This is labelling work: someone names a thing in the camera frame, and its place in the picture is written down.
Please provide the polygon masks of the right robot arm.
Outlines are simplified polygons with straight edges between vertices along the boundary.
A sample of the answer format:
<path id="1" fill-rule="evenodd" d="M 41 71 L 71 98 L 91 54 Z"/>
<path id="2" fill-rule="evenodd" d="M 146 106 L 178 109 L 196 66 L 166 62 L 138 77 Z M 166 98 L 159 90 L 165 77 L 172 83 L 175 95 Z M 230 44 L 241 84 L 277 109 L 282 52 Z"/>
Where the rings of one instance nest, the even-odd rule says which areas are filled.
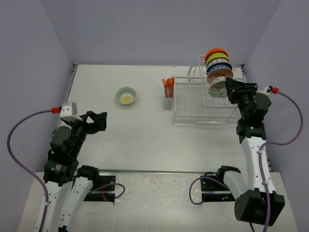
<path id="1" fill-rule="evenodd" d="M 273 185 L 267 161 L 263 120 L 271 101 L 268 95 L 258 92 L 256 83 L 227 78 L 225 86 L 228 100 L 240 112 L 236 132 L 246 160 L 247 179 L 243 179 L 238 168 L 222 166 L 215 184 L 221 190 L 230 190 L 238 221 L 263 225 L 266 231 L 285 206 L 284 196 Z"/>

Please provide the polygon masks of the yellow blue sun bowl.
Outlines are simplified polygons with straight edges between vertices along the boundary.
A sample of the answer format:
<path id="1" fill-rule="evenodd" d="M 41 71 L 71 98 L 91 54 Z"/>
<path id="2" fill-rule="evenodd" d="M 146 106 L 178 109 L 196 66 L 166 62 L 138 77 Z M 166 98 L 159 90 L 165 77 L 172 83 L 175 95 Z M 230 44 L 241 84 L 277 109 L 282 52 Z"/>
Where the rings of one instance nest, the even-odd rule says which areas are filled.
<path id="1" fill-rule="evenodd" d="M 121 87 L 117 90 L 115 97 L 121 105 L 131 105 L 137 99 L 137 93 L 132 87 Z"/>

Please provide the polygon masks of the floral orange flower bowl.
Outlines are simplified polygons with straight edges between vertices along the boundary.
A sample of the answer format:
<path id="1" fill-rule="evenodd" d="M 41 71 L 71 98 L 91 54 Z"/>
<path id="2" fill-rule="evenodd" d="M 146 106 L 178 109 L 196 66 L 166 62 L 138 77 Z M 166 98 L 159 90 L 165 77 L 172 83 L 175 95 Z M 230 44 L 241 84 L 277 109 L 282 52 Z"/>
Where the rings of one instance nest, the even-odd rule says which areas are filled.
<path id="1" fill-rule="evenodd" d="M 216 77 L 208 89 L 209 95 L 213 98 L 226 97 L 227 91 L 226 91 L 225 82 L 226 82 L 225 76 Z"/>

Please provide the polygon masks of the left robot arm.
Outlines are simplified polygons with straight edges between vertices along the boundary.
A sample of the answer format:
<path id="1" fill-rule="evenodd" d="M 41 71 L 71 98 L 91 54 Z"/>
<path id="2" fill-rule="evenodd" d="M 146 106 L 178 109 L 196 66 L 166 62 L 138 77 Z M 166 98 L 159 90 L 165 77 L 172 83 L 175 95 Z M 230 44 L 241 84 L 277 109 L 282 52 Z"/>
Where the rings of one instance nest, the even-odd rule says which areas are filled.
<path id="1" fill-rule="evenodd" d="M 66 126 L 53 131 L 44 166 L 44 197 L 35 232 L 58 231 L 62 204 L 79 164 L 77 157 L 87 135 L 106 130 L 107 115 L 107 112 L 96 114 L 88 111 L 74 121 L 62 119 Z"/>

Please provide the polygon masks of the red patterned bowl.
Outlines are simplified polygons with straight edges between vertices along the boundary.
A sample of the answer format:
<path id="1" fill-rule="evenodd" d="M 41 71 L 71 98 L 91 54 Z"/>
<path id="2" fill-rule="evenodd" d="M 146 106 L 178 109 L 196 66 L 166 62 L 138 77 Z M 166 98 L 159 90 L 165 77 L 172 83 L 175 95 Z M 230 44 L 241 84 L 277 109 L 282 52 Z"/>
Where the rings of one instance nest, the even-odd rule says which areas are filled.
<path id="1" fill-rule="evenodd" d="M 214 81 L 214 79 L 216 79 L 219 76 L 233 78 L 234 73 L 229 68 L 220 68 L 214 70 L 207 75 L 208 82 L 211 84 Z"/>

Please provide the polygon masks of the blue zigzag bowl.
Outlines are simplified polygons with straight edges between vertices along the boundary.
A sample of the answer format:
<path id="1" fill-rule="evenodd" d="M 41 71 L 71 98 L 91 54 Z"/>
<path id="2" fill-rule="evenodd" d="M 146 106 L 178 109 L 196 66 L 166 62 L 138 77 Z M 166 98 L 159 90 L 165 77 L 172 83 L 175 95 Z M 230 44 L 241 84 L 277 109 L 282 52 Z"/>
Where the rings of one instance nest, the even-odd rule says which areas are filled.
<path id="1" fill-rule="evenodd" d="M 218 63 L 210 65 L 207 68 L 206 74 L 208 75 L 209 73 L 211 73 L 212 71 L 217 70 L 217 69 L 230 69 L 230 70 L 232 70 L 233 68 L 232 68 L 232 65 L 228 62 L 218 62 Z"/>

